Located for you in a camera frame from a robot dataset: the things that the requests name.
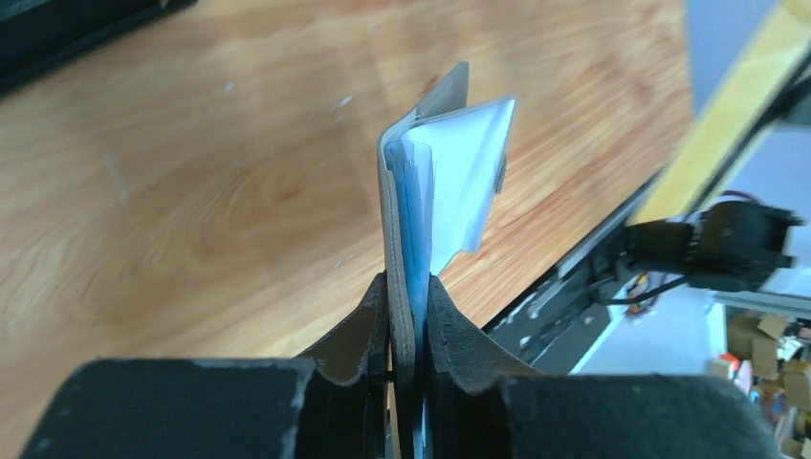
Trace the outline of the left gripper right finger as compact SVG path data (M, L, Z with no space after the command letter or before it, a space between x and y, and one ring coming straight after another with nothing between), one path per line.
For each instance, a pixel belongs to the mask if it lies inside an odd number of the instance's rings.
M428 284L430 458L777 458L758 408L704 376L544 375Z

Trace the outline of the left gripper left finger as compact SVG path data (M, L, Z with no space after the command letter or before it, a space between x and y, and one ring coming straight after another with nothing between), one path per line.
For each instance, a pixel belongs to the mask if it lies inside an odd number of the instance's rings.
M384 273L291 359L105 359L59 387L25 458L382 458Z

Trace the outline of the grey card holder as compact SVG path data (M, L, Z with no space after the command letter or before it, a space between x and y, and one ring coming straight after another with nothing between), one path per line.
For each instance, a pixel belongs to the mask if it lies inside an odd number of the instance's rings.
M469 80L461 61L378 140L397 458L427 454L429 279L478 249L504 181L516 98L470 105Z

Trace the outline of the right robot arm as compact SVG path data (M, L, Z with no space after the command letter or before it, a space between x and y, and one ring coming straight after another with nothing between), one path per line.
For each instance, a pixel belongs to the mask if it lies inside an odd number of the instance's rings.
M784 249L790 230L804 224L791 210L726 201L695 223L660 220L629 227L627 253L633 267L673 274L678 285L753 292L777 270L794 266Z

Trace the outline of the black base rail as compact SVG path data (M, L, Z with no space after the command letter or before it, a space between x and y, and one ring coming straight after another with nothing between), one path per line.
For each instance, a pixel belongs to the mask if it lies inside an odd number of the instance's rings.
M595 303L590 285L612 297L634 274L617 264L625 220L648 195L654 180L637 188L552 268L534 281L483 331L519 360L542 373L577 372L613 323L616 309Z

